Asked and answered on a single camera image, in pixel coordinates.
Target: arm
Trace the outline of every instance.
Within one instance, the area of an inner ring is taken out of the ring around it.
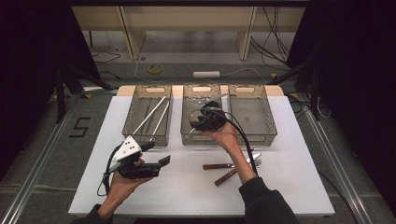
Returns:
[[[102,205],[97,204],[91,212],[84,218],[77,218],[72,224],[78,223],[111,223],[116,209],[122,205],[134,190],[141,184],[148,182],[152,178],[127,179],[116,171],[114,172],[111,187]]]
[[[250,223],[298,223],[289,205],[277,190],[269,190],[261,177],[256,176],[247,163],[236,138],[236,129],[226,122],[217,131],[203,132],[211,136],[230,155],[238,171],[242,187],[239,189],[245,202],[245,219]]]

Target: brown handle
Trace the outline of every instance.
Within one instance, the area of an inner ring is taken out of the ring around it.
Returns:
[[[231,168],[233,165],[230,163],[224,164],[205,164],[202,167],[204,170],[219,169],[219,168]]]
[[[236,174],[236,168],[233,168],[230,172],[219,178],[218,180],[215,181],[215,185],[219,186],[220,184],[224,183],[228,178],[230,178],[232,175]]]

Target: white power strip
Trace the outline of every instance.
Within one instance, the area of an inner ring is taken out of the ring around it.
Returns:
[[[220,77],[219,71],[211,71],[211,72],[194,72],[193,73],[195,78],[200,77]]]

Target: black cloth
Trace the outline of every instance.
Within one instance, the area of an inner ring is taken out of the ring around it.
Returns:
[[[76,218],[70,224],[111,224],[113,222],[113,216],[108,221],[103,221],[99,217],[98,209],[100,206],[100,204],[96,204],[86,217]]]
[[[294,224],[298,223],[285,199],[277,190],[269,190],[261,177],[245,183],[239,192],[245,202],[247,224]]]

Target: white desk panel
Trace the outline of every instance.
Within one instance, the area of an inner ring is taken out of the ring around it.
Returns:
[[[278,189],[296,215],[332,215],[334,210],[320,181],[297,120],[287,97],[268,97],[277,128],[270,147],[256,148],[262,153],[258,173],[269,189]],[[132,97],[113,97],[99,132],[85,173],[81,178],[69,213],[88,214],[104,197],[96,195],[111,151],[119,145]],[[156,162],[167,155],[171,161],[160,176],[140,186],[118,208],[116,214],[133,217],[240,217],[245,206],[239,194],[237,175],[216,187],[214,182],[230,169],[203,170],[206,163],[231,162],[217,146],[183,146],[181,143],[182,98],[176,97],[172,108],[168,147],[144,153],[146,162]]]

